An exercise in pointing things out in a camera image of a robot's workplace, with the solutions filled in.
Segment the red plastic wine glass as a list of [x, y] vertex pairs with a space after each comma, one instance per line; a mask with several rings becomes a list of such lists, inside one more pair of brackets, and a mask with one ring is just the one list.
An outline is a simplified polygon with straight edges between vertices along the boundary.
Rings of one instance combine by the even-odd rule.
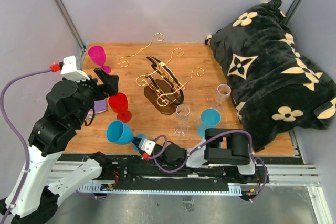
[[116, 95], [108, 98], [108, 105], [117, 114], [117, 119], [123, 123], [128, 123], [132, 118], [132, 113], [129, 111], [127, 96], [118, 92]]

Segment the magenta plastic wine glass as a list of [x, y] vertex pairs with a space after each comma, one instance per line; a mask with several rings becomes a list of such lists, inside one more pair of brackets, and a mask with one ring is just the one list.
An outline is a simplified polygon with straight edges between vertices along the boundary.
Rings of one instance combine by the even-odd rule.
[[105, 73], [111, 73], [111, 67], [106, 65], [106, 52], [102, 46], [93, 46], [88, 50], [92, 62], [99, 66]]

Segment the blue plastic wine glass back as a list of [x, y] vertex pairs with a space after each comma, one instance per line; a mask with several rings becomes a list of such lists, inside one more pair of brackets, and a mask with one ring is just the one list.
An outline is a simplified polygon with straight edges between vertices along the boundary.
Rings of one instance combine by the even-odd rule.
[[133, 143], [132, 141], [135, 138], [139, 138], [140, 140], [145, 137], [144, 134], [138, 134], [134, 136], [132, 129], [124, 124], [123, 122], [116, 120], [113, 121], [107, 128], [106, 131], [107, 140], [111, 143], [115, 143], [118, 145], [128, 145], [131, 144], [132, 147], [138, 151], [138, 143]]

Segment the blue plastic wine glass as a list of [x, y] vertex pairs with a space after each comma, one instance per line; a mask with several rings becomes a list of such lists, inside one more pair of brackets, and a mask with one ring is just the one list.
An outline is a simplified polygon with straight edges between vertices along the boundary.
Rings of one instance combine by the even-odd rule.
[[200, 125], [197, 129], [199, 137], [203, 138], [205, 130], [216, 128], [221, 122], [221, 115], [216, 109], [208, 108], [201, 113]]
[[128, 145], [131, 144], [132, 147], [138, 151], [138, 143], [133, 143], [132, 141], [135, 138], [139, 138], [140, 140], [145, 137], [144, 134], [138, 134], [134, 136], [132, 129], [124, 124], [123, 122], [116, 120], [113, 121], [107, 128], [106, 131], [107, 140], [111, 143], [115, 143], [118, 145]]

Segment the clear wine glass back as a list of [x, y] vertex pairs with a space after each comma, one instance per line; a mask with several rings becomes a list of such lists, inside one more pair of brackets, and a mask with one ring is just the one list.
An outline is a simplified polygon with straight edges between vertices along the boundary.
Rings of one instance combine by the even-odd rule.
[[188, 133], [188, 119], [190, 115], [190, 108], [181, 104], [176, 108], [177, 124], [174, 129], [174, 134], [177, 136], [186, 136]]

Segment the clear wine glass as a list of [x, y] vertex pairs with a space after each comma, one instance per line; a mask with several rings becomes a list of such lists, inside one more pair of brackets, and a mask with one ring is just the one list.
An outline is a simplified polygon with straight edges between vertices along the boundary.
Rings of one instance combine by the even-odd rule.
[[214, 94], [214, 102], [212, 109], [218, 110], [229, 98], [231, 94], [231, 88], [227, 84], [220, 84], [217, 86]]
[[176, 108], [177, 124], [174, 129], [174, 134], [177, 136], [186, 136], [188, 133], [188, 119], [190, 115], [190, 108], [181, 104]]

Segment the blue plastic wine glass front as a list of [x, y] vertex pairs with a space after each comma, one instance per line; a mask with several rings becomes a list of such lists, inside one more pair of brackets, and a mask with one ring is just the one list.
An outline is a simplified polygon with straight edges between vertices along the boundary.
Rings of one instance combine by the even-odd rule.
[[208, 108], [201, 113], [200, 125], [197, 129], [199, 137], [203, 138], [205, 130], [216, 128], [221, 122], [221, 115], [216, 109]]

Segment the clear wine glass front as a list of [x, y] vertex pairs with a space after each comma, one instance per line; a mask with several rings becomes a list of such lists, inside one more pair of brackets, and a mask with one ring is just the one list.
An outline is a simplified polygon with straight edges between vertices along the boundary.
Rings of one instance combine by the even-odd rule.
[[218, 110], [229, 98], [231, 94], [231, 88], [227, 84], [220, 84], [217, 86], [214, 94], [214, 102], [212, 109]]

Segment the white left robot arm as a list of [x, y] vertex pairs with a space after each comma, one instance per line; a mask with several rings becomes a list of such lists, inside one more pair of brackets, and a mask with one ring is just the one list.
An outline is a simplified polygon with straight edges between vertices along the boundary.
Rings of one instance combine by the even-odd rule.
[[1, 200], [1, 214], [13, 215], [12, 223], [46, 223], [58, 207], [83, 184], [108, 179], [112, 160], [102, 152], [62, 179], [48, 184], [47, 179], [68, 143], [83, 126], [97, 100], [118, 93], [119, 77], [94, 70], [96, 77], [73, 81], [63, 78], [46, 95], [47, 109], [28, 140], [22, 140], [25, 163], [12, 193]]

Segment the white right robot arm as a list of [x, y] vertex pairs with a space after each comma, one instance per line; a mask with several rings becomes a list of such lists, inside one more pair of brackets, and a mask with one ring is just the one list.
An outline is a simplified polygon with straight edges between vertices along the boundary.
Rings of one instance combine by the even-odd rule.
[[210, 162], [236, 166], [238, 177], [244, 182], [250, 182], [257, 175], [252, 136], [245, 130], [208, 128], [201, 142], [185, 151], [183, 157], [182, 164], [173, 170], [163, 168], [155, 156], [151, 158], [159, 170], [168, 174], [183, 168], [200, 168]]

